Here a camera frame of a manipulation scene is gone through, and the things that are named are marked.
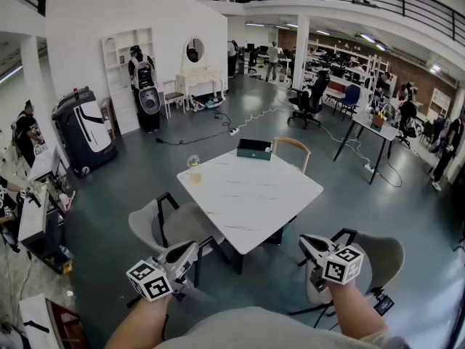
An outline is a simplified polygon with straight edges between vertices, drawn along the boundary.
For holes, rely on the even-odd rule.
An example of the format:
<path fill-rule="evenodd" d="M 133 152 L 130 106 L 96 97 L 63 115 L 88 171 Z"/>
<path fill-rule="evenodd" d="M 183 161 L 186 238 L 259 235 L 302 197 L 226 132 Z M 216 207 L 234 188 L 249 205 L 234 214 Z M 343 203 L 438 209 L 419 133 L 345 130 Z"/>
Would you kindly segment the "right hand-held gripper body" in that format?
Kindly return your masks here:
<path fill-rule="evenodd" d="M 329 238 L 308 234 L 300 235 L 299 248 L 304 260 L 305 289 L 307 294 L 330 294 L 327 282 L 353 284 L 359 276 L 364 255 L 353 246 L 335 244 Z"/>

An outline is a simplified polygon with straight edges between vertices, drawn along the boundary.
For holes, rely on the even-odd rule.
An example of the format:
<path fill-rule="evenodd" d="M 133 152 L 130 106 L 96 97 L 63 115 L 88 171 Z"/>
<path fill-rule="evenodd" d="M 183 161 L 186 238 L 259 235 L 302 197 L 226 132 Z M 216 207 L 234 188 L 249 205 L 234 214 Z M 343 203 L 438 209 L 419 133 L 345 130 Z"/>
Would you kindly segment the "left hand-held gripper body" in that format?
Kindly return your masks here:
<path fill-rule="evenodd" d="M 137 293 L 131 302 L 141 299 L 154 302 L 169 295 L 182 302 L 193 289 L 187 272 L 198 260 L 198 251 L 196 242 L 187 241 L 170 246 L 157 257 L 136 263 L 126 272 Z"/>

